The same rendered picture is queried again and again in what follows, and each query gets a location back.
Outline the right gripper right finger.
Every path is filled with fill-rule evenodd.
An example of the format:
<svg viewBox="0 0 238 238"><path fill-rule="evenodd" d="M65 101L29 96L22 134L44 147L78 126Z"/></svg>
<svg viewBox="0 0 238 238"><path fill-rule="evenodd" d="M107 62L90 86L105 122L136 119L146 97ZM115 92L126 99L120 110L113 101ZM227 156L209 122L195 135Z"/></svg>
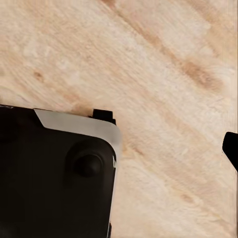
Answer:
<svg viewBox="0 0 238 238"><path fill-rule="evenodd" d="M227 132L222 149L238 172L238 134Z"/></svg>

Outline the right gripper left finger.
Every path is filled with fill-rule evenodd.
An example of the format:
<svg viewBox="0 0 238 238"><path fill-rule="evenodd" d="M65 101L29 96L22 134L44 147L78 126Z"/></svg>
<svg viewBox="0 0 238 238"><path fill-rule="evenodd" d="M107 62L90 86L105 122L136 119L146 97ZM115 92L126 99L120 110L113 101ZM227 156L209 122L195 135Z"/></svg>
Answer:
<svg viewBox="0 0 238 238"><path fill-rule="evenodd" d="M25 150L22 132L0 137L0 192Z"/></svg>

